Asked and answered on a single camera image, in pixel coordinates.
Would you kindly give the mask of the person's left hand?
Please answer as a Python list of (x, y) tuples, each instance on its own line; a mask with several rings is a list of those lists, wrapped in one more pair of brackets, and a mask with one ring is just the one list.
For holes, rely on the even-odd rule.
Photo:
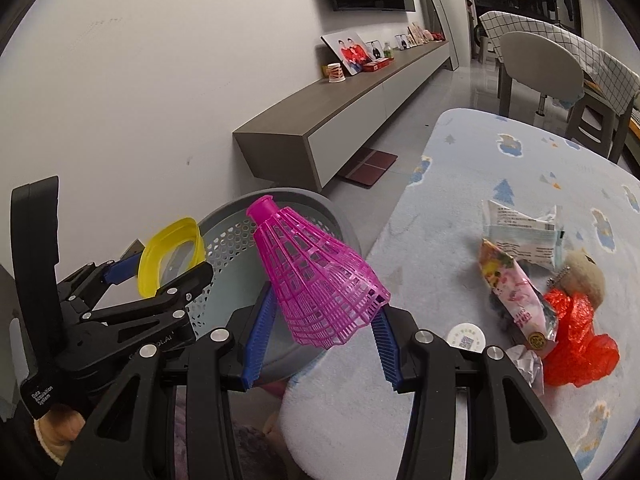
[(85, 423), (84, 416), (66, 406), (55, 406), (40, 419), (34, 420), (40, 445), (58, 466), (66, 459)]

